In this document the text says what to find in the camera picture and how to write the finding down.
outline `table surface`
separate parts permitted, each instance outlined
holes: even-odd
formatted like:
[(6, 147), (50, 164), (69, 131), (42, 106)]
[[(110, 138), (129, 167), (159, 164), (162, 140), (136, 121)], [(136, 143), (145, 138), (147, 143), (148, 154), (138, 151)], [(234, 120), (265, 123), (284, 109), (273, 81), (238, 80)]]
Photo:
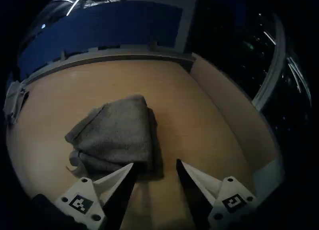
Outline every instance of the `table surface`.
[(193, 229), (176, 159), (218, 179), (234, 176), (252, 192), (242, 150), (216, 106), (192, 77), (168, 61), (109, 61), (43, 77), (30, 91), (7, 146), (18, 178), (30, 196), (51, 201), (77, 181), (72, 145), (65, 134), (92, 108), (131, 94), (144, 95), (158, 122), (165, 177), (136, 183), (121, 229)]

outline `wall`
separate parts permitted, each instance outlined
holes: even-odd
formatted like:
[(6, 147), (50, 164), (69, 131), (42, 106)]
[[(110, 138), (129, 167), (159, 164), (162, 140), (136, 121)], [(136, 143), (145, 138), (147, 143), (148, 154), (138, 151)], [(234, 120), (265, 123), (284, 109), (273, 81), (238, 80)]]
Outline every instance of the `wall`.
[(190, 31), (190, 26), (193, 18), (193, 12), (196, 6), (196, 0), (128, 0), (128, 1), (150, 1), (156, 3), (163, 3), (183, 9), (181, 21), (179, 24), (178, 34), (174, 50), (183, 52), (187, 37)]
[(156, 40), (174, 47), (182, 10), (154, 2), (113, 2), (78, 9), (45, 28), (19, 57), (21, 78), (66, 54)]
[(197, 59), (191, 76), (208, 94), (237, 137), (250, 170), (256, 174), (257, 197), (260, 195), (264, 199), (283, 177), (270, 127), (236, 84), (202, 57), (193, 56)]

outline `blue wall panel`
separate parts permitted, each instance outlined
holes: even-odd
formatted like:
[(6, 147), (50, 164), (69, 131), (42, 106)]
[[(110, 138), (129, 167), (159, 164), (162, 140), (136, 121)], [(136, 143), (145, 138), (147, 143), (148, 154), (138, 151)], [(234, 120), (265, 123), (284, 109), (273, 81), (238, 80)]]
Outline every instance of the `blue wall panel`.
[(21, 78), (66, 53), (98, 46), (149, 44), (174, 47), (182, 9), (154, 2), (113, 2), (74, 10), (45, 28), (19, 58)]

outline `gray towel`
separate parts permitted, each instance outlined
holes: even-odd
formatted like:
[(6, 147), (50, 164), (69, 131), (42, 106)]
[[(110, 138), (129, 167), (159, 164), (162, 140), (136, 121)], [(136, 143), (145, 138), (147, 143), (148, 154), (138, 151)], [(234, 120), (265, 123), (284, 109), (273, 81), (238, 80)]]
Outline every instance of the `gray towel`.
[(162, 177), (163, 162), (153, 111), (141, 95), (103, 105), (90, 111), (65, 136), (74, 151), (70, 163), (77, 177), (98, 179), (129, 163), (144, 177)]
[(17, 122), (19, 113), (28, 95), (29, 92), (26, 91), (26, 85), (23, 82), (11, 82), (3, 107), (7, 124), (14, 125)]

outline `towel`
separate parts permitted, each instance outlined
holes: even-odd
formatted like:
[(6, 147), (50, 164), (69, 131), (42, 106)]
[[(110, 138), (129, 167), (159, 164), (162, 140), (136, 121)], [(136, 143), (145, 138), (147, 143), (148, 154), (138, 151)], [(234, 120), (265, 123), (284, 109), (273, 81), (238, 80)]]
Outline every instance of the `towel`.
[(23, 104), (29, 96), (24, 82), (11, 82), (4, 102), (4, 115), (8, 125), (14, 125), (19, 117)]
[(98, 179), (135, 163), (141, 178), (163, 177), (156, 127), (154, 113), (142, 95), (91, 110), (65, 136), (74, 147), (70, 163), (77, 168), (72, 173)]

